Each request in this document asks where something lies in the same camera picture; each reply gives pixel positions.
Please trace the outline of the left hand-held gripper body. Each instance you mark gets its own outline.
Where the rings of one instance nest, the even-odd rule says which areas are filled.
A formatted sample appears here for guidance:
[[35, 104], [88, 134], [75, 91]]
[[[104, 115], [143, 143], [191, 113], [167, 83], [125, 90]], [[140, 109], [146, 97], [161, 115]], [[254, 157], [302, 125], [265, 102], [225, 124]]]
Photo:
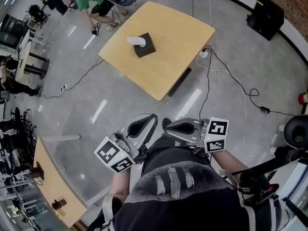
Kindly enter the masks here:
[[146, 145], [120, 131], [105, 137], [94, 151], [98, 159], [114, 173], [123, 172], [146, 158]]

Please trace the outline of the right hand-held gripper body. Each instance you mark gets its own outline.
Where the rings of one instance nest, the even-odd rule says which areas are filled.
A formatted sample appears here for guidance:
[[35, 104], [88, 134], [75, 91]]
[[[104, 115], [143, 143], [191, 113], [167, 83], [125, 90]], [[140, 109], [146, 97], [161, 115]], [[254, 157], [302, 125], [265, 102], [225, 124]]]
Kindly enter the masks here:
[[201, 119], [197, 129], [195, 146], [204, 148], [205, 153], [213, 153], [225, 150], [229, 120], [211, 117]]

